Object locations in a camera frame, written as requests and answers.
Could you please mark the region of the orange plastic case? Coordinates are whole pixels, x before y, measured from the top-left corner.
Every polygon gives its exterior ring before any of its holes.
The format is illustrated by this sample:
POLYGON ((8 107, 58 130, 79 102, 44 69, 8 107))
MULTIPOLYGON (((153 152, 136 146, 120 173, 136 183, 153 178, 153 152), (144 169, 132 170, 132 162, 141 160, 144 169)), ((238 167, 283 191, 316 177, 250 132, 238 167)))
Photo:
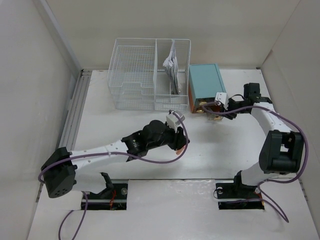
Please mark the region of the orange plastic case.
POLYGON ((180 155, 184 150, 185 150, 185 146, 183 146, 182 148, 178 149, 175 151, 176 155, 180 155))

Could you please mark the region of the grey setup guide booklet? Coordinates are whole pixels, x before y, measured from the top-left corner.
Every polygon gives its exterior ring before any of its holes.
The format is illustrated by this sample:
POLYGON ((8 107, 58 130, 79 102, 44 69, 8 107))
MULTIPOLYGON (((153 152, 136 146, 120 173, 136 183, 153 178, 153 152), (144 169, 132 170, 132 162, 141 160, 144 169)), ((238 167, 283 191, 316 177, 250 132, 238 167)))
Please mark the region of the grey setup guide booklet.
POLYGON ((176 42, 172 40, 171 48, 168 57, 164 60, 162 66, 170 80, 171 94, 179 95, 182 91, 182 84, 179 80, 179 65, 176 54, 176 42))

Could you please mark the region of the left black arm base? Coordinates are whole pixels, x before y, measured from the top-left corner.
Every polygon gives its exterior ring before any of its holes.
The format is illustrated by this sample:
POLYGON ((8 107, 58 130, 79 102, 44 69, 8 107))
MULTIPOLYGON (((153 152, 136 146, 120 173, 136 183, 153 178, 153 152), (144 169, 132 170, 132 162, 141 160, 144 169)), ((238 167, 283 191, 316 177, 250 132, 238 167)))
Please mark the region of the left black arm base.
POLYGON ((87 193, 87 209, 93 211, 124 211, 127 209, 129 181, 125 179, 111 180, 105 172, 103 177, 104 189, 99 193, 87 193))

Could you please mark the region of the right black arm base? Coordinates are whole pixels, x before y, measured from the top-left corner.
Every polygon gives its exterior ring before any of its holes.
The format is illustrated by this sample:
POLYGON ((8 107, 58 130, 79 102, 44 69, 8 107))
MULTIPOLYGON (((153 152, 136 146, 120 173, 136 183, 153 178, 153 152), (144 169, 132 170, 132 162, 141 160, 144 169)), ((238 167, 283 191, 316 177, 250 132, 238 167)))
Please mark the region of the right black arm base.
POLYGON ((256 186, 244 185, 241 176, 237 174, 233 180, 217 180, 215 182, 215 197, 219 210, 264 210, 262 195, 256 191, 256 186))

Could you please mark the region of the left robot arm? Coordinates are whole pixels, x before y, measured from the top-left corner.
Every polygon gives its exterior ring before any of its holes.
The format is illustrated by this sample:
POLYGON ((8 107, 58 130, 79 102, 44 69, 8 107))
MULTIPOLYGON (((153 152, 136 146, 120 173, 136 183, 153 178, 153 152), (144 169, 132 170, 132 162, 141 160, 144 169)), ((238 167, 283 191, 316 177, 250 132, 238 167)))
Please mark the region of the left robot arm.
POLYGON ((38 180, 52 199, 71 191, 89 192, 104 199, 114 187, 110 175, 102 171, 103 166, 133 160, 146 162, 145 156, 152 149, 168 146, 184 151, 189 142, 183 126, 152 120, 143 129, 109 145, 79 151, 57 148, 40 168, 38 180))

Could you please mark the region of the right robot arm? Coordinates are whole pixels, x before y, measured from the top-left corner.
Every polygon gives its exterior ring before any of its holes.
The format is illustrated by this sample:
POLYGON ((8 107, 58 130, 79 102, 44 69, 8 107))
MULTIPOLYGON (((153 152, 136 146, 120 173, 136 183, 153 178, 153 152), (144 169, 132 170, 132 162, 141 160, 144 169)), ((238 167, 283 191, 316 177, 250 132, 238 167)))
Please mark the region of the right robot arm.
POLYGON ((295 173, 300 177, 304 172, 309 146, 302 129, 292 121, 276 113, 269 97, 261 96, 258 83, 244 86, 243 99, 235 101, 226 93, 217 93, 222 114, 233 120, 237 114, 251 114, 259 123, 266 139, 259 153, 258 162, 237 173, 232 183, 232 193, 243 197, 266 180, 279 175, 295 173))

